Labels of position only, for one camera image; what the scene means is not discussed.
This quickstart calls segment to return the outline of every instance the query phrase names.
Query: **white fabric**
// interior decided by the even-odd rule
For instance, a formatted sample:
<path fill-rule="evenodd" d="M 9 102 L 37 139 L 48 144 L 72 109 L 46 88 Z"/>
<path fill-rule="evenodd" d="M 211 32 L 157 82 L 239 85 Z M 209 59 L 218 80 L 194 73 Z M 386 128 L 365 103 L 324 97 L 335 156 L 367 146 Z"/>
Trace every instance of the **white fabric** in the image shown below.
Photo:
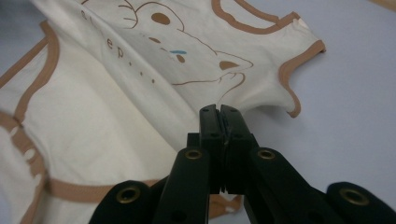
<path fill-rule="evenodd" d="M 187 133 L 198 131 L 198 110 L 205 105 L 242 111 L 279 105 L 292 111 L 295 102 L 279 82 L 279 67 L 318 41 L 299 18 L 266 35 L 236 29 L 215 15 L 210 1 L 34 3 L 51 21 L 60 58 L 49 82 L 29 101 L 22 124 L 49 176 L 76 184 L 166 176 Z M 243 23 L 275 26 L 234 2 L 221 6 L 242 15 L 236 18 Z M 0 89 L 1 111 L 12 116 L 47 51 Z M 7 135 L 0 136 L 3 143 Z M 0 153 L 18 157 L 12 150 Z M 12 166 L 25 166 L 21 157 Z M 10 186 L 20 183 L 10 180 L 4 187 L 9 198 L 19 193 Z M 13 209 L 23 203 L 11 202 Z M 87 223 L 95 206 L 47 195 L 36 222 Z"/>

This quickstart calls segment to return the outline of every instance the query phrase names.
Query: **cartoon ear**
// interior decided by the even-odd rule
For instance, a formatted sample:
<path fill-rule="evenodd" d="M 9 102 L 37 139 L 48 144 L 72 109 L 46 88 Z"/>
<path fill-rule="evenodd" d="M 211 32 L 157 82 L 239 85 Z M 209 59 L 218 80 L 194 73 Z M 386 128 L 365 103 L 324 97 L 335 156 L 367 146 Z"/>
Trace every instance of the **cartoon ear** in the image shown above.
<path fill-rule="evenodd" d="M 134 7 L 129 1 L 84 1 L 83 6 L 94 12 L 111 26 L 133 28 L 137 22 Z"/>
<path fill-rule="evenodd" d="M 167 26 L 184 31 L 183 21 L 175 11 L 161 3 L 146 3 L 136 10 L 137 23 L 145 26 Z"/>
<path fill-rule="evenodd" d="M 219 58 L 219 68 L 226 72 L 239 72 L 253 66 L 253 63 L 241 57 L 216 51 Z"/>

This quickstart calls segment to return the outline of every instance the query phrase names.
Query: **baby clothes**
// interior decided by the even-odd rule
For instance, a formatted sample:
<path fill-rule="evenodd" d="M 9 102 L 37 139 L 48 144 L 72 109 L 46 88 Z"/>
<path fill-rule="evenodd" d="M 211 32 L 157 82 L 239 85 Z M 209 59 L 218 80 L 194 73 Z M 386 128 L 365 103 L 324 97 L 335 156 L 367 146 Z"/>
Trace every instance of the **baby clothes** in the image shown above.
<path fill-rule="evenodd" d="M 289 76 L 324 50 L 296 13 L 241 0 L 34 3 L 46 37 L 0 78 L 1 188 L 25 194 L 15 222 L 87 223 L 114 184 L 165 177 L 203 106 L 297 116 Z"/>

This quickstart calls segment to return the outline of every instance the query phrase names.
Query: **table surface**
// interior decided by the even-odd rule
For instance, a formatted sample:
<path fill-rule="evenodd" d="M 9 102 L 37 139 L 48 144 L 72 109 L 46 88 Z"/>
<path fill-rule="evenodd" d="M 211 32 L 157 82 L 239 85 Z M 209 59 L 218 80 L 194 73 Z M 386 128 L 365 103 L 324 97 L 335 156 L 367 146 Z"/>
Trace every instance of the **table surface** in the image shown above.
<path fill-rule="evenodd" d="M 248 2 L 279 17 L 296 11 L 327 47 L 291 76 L 299 117 L 270 106 L 246 113 L 260 145 L 321 191 L 348 181 L 396 209 L 396 13 L 367 0 Z M 44 19 L 26 0 L 0 2 L 0 74 L 43 37 Z M 8 212 L 0 190 L 0 220 Z M 240 211 L 210 223 L 249 222 Z"/>

